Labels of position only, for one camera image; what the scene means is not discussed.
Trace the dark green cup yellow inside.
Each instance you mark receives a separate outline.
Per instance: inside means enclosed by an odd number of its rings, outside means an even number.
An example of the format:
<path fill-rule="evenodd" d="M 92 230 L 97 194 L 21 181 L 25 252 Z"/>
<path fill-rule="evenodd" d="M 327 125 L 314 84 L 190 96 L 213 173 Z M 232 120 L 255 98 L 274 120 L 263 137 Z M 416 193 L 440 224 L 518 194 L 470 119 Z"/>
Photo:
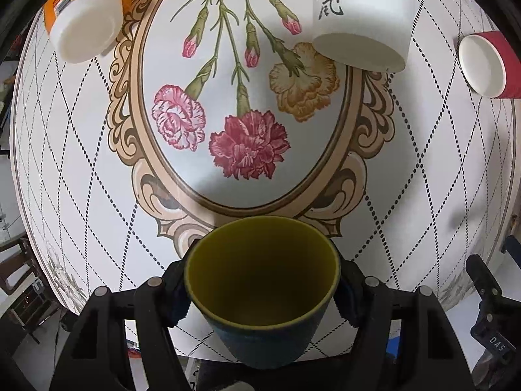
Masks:
<path fill-rule="evenodd" d="M 340 281 L 333 242 L 313 226 L 253 216 L 216 228 L 185 256 L 186 291 L 239 362 L 272 369 L 296 361 Z"/>

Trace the red corrugated paper cup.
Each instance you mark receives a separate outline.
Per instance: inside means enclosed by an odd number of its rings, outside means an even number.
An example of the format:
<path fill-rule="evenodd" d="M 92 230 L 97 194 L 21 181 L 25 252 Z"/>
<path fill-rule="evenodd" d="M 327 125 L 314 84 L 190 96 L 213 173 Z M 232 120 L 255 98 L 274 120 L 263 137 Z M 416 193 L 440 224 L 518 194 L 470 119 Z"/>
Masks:
<path fill-rule="evenodd" d="M 500 31 L 465 36 L 458 58 L 464 78 L 477 94 L 490 99 L 520 98 L 520 60 Z"/>

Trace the orange and white cup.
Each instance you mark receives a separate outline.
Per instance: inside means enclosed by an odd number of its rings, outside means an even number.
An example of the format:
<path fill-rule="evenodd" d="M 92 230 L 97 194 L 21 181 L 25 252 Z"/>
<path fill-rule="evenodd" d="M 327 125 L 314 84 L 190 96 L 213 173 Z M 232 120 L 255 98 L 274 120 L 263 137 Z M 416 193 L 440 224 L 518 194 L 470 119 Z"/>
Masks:
<path fill-rule="evenodd" d="M 79 64 L 112 45 L 131 8 L 132 0 L 48 0 L 44 25 L 57 55 Z"/>

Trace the white paper cup with calligraphy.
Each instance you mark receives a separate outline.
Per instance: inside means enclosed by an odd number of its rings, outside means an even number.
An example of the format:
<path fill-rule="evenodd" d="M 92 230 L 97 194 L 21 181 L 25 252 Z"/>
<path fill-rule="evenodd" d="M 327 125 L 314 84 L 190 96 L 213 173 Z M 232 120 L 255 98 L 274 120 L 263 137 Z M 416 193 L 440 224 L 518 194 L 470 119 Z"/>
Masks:
<path fill-rule="evenodd" d="M 314 48 L 370 72 L 402 72 L 412 38 L 415 0 L 313 0 Z"/>

